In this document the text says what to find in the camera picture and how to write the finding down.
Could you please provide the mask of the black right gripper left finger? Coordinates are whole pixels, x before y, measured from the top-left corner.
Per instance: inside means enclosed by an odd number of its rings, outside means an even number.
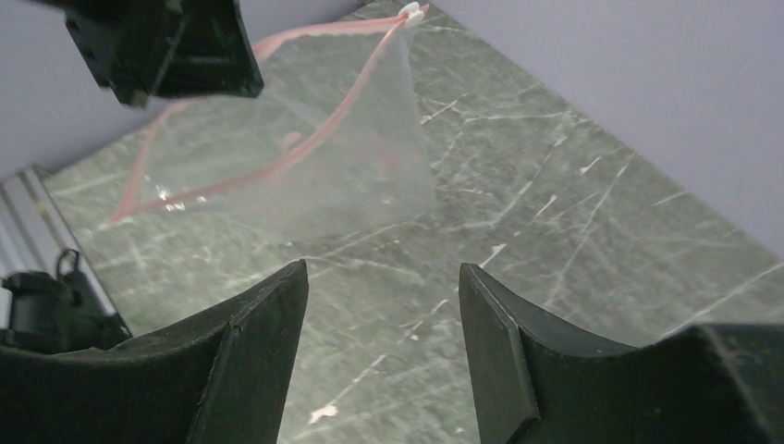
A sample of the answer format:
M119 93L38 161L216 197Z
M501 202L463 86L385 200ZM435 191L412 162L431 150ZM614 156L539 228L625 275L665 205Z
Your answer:
M308 301L298 260L109 350L1 351L5 443L274 443Z

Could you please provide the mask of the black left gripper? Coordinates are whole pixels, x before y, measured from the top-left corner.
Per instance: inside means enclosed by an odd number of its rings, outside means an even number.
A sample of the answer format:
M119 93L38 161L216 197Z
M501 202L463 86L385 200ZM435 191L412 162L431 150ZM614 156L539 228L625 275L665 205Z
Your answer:
M99 87L130 107L152 97L255 98L263 77L235 0L48 1Z

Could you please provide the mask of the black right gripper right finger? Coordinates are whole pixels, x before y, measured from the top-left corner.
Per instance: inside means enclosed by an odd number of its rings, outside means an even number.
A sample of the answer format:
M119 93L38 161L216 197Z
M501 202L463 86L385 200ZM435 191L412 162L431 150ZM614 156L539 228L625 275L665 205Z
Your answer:
M483 443L779 443L783 327L697 324L641 347L459 270Z

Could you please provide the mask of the clear zip top bag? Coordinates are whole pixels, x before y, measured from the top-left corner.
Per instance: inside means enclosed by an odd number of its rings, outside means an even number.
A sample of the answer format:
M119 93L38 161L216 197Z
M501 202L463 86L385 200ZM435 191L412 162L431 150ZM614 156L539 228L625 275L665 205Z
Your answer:
M218 212L272 241L348 234L434 208L410 67L428 5L310 25L252 47L254 99L189 98L146 129L112 223Z

